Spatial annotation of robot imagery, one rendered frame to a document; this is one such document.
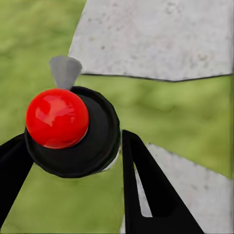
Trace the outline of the insectifuge atomizer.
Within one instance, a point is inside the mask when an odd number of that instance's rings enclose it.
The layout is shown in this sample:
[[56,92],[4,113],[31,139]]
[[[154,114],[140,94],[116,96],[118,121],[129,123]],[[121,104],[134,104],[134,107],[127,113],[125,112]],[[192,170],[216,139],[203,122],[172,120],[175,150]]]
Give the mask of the insectifuge atomizer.
[[120,121],[99,92],[73,86],[80,61],[55,56],[49,61],[57,89],[38,94],[25,115],[25,142],[34,162],[62,178],[81,178],[108,170],[120,147]]

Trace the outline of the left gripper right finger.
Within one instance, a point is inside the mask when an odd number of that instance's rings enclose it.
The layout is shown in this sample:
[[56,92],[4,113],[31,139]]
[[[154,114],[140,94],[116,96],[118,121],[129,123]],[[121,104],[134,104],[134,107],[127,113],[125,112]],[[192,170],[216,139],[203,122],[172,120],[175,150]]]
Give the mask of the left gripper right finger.
[[[204,234],[140,137],[123,130],[126,234]],[[141,214],[134,163],[153,217]]]

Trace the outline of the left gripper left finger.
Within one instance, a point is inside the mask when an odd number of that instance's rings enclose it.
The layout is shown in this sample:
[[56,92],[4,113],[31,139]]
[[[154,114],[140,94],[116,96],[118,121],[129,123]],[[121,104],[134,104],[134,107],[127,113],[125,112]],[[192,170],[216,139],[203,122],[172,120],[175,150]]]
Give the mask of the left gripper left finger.
[[0,145],[0,229],[33,164],[24,133]]

